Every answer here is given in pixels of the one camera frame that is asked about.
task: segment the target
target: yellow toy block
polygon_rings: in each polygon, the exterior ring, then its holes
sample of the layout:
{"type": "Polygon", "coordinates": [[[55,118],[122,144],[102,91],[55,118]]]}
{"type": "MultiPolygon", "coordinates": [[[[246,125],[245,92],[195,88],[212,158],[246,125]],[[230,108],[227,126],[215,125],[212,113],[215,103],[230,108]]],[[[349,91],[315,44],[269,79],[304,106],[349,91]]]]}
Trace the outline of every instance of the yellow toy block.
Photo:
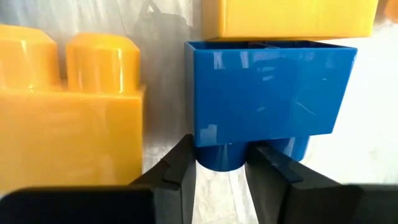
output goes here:
{"type": "Polygon", "coordinates": [[[392,22],[398,23],[398,1],[389,0],[384,13],[392,22]]]}
{"type": "Polygon", "coordinates": [[[0,25],[0,194],[38,185],[128,184],[141,175],[139,49],[78,34],[62,85],[56,43],[0,25]]]}
{"type": "Polygon", "coordinates": [[[203,0],[205,40],[371,35],[377,0],[203,0]]]}

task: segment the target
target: black object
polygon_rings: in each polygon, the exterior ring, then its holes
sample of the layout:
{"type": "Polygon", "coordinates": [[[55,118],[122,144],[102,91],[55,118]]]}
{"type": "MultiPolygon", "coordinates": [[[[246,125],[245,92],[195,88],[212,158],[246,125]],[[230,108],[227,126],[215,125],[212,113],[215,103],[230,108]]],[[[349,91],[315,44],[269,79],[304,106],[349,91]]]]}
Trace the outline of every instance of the black object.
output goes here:
{"type": "Polygon", "coordinates": [[[196,164],[192,135],[127,186],[46,187],[0,200],[1,224],[191,223],[196,164]]]}
{"type": "MultiPolygon", "coordinates": [[[[127,186],[47,187],[0,200],[0,224],[192,222],[192,135],[127,186]]],[[[341,185],[279,153],[249,144],[246,176],[260,224],[397,224],[398,186],[341,185]]]]}
{"type": "Polygon", "coordinates": [[[396,185],[341,185],[266,142],[248,147],[245,169],[260,224],[398,223],[396,185]]]}

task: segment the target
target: blue block stud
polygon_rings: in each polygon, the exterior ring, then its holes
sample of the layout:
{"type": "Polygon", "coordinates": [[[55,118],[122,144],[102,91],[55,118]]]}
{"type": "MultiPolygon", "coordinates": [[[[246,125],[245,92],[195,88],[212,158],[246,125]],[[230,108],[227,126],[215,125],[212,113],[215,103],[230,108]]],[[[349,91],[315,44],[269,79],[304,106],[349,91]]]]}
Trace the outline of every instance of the blue block stud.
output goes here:
{"type": "Polygon", "coordinates": [[[236,169],[244,164],[243,146],[258,140],[302,159],[309,136],[332,132],[356,52],[311,41],[187,42],[198,161],[236,169]]]}

